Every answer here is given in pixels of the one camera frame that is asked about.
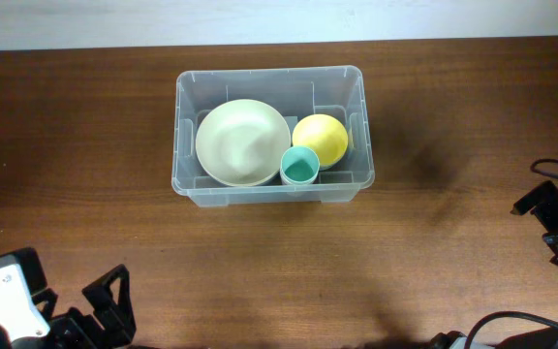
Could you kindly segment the beige plate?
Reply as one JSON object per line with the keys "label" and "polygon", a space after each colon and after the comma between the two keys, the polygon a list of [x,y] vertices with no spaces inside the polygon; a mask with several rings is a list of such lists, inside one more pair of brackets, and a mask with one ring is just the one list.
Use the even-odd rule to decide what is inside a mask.
{"label": "beige plate", "polygon": [[202,168],[228,186],[257,186],[273,179],[291,146],[282,114],[252,99],[226,102],[201,122],[195,150]]}

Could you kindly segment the mint green plastic cup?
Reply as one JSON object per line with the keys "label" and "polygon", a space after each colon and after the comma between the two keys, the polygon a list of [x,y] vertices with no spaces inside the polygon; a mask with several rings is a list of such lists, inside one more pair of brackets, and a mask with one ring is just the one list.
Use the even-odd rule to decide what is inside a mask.
{"label": "mint green plastic cup", "polygon": [[318,176],[320,160],[316,152],[307,146],[292,146],[282,156],[280,174],[296,180]]}

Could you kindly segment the yellow plastic bowl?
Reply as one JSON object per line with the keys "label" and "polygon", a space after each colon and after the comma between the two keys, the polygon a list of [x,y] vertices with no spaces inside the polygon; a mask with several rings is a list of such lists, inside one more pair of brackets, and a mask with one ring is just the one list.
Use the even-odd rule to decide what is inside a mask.
{"label": "yellow plastic bowl", "polygon": [[346,154],[349,137],[345,126],[328,114],[311,114],[294,127],[293,146],[311,148],[319,158],[322,169],[329,169]]}

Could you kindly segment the cream plastic cup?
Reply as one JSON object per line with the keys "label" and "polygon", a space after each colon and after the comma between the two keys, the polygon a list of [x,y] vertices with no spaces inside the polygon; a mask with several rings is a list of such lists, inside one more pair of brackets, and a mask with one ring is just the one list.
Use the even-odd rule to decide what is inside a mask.
{"label": "cream plastic cup", "polygon": [[317,179],[317,176],[313,175],[305,180],[296,180],[284,175],[283,173],[280,174],[280,177],[283,185],[308,185],[312,184]]}

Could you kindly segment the white plastic bowl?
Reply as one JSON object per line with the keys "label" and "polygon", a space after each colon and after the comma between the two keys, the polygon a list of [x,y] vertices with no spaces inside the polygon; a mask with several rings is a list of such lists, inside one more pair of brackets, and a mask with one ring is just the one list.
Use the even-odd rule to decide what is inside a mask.
{"label": "white plastic bowl", "polygon": [[330,170],[330,169],[335,169],[337,167],[341,167],[341,165],[345,162],[345,160],[346,160],[346,156],[342,157],[341,159],[339,159],[338,161],[336,161],[333,164],[323,165],[321,163],[320,171],[327,171],[327,170]]}

